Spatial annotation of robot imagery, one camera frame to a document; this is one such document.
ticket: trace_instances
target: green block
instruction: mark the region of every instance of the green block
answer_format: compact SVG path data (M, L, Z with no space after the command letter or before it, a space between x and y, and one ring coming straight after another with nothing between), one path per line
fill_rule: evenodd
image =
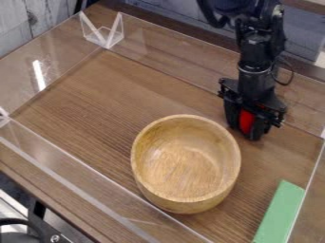
M252 243L286 243L304 190L282 180Z

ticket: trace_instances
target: wood grain surface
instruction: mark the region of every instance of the wood grain surface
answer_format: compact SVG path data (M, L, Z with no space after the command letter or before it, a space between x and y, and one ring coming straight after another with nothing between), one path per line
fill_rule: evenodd
M96 6L89 14L94 17L101 13L105 13L104 8ZM224 50L228 62L231 55ZM228 62L223 60L220 64L230 68L228 74L234 75ZM316 95L322 91L315 83L308 83L303 77L300 80L295 98L302 106L314 109L320 105ZM12 116L104 176L140 195L129 164L132 142L149 122L175 114L203 116L226 127L222 100L211 92L100 50ZM314 127L314 121L308 118L299 121L306 127ZM320 139L302 130L286 125L272 129L256 142L230 130L242 155L234 191L207 212L173 215L213 242L251 241L280 179L306 186ZM46 195L45 203L93 239L120 242L119 226L102 217L100 210L1 146L2 151L6 151L0 154L3 172L37 195ZM70 173L77 177L77 170ZM92 187L97 191L90 181L84 178L80 181L80 188Z
M288 243L320 243L325 233L325 153L319 157L316 170L308 187L299 216L296 217Z

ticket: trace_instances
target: transparent stand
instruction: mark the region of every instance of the transparent stand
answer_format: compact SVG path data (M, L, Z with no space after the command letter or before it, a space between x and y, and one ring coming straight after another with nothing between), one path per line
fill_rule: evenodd
M86 40L101 48L110 49L124 38L121 14L116 14L112 28L96 28L82 12L78 16Z

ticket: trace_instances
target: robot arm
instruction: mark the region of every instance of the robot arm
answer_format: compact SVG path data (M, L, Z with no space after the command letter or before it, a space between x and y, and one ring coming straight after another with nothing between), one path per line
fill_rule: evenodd
M223 28L231 19L235 21L238 80L220 79L219 96L230 126L246 138L258 140L271 125L280 126L287 110L274 93L275 64L286 43L283 8L278 0L196 2L212 27Z

